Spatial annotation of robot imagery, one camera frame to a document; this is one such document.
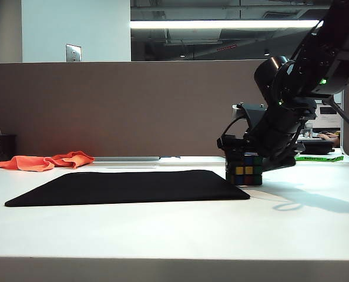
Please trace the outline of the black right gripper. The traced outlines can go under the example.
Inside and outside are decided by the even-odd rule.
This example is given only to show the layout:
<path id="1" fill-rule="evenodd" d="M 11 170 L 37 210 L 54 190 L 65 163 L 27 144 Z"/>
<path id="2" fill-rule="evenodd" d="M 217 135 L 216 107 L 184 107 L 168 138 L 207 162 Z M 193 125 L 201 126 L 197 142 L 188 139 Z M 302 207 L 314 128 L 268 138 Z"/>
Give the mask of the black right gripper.
<path id="1" fill-rule="evenodd" d="M 260 156 L 263 156 L 263 172 L 292 167 L 296 164 L 296 152 L 291 151 L 279 157 L 287 147 L 295 142 L 295 135 L 301 124 L 316 117 L 316 102 L 311 98 L 280 100 L 268 105 L 263 117 L 244 138 L 249 141 Z M 236 174 L 237 167 L 243 167 L 244 154 L 242 140 L 235 135 L 222 135 L 217 147 L 224 151 L 226 178 Z"/>

